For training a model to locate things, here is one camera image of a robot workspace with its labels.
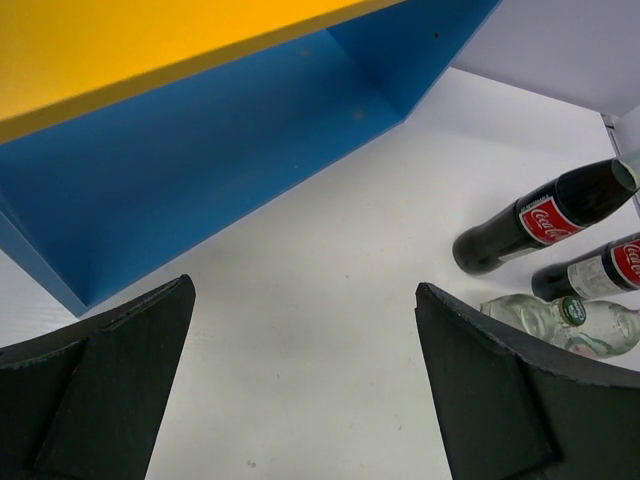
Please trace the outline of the cola bottle with red cap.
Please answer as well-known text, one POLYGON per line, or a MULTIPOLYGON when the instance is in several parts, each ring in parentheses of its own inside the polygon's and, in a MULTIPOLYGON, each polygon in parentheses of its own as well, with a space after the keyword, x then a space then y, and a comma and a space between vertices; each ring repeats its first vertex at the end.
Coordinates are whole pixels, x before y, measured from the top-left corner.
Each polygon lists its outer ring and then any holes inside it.
POLYGON ((545 301, 565 296, 594 300, 638 289, 639 233, 548 265, 531 278, 533 294, 545 301))

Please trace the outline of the cola bottle without cap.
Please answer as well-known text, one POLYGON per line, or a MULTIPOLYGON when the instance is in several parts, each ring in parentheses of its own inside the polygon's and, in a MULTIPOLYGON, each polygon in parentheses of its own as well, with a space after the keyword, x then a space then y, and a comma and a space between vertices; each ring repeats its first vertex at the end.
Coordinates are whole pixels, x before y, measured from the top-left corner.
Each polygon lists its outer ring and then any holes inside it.
POLYGON ((454 260, 470 275, 492 272, 601 222, 638 190, 637 160, 611 158, 570 170, 459 235, 454 260))

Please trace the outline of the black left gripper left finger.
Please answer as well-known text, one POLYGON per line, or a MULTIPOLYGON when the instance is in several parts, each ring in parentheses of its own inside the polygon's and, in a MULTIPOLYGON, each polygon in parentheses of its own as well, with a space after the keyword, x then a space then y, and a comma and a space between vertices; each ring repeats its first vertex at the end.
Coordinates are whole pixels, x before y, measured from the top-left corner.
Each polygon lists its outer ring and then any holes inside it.
POLYGON ((182 275, 2 348, 2 478, 144 478, 195 299, 182 275))

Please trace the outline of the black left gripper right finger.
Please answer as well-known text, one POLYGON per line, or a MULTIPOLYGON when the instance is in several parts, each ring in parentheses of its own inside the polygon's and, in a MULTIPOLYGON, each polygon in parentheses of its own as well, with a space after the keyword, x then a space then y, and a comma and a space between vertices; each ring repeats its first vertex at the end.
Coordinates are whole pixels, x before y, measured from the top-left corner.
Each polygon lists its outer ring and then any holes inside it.
POLYGON ((638 478, 638 372, 549 345, 430 283, 416 301, 453 478, 638 478))

